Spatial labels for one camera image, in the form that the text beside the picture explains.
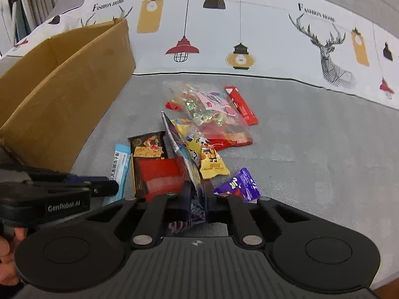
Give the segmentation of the person left hand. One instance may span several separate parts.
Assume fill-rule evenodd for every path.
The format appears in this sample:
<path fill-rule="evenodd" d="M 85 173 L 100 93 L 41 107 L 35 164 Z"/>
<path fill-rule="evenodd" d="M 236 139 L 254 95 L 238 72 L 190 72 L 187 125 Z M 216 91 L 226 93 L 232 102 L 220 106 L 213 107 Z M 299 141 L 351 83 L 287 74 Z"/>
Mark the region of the person left hand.
<path fill-rule="evenodd" d="M 16 286 L 20 283 L 15 267 L 15 250 L 22 240 L 26 238 L 27 229 L 15 228 L 12 240 L 7 240 L 1 237 L 0 240 L 0 282 L 2 286 Z"/>

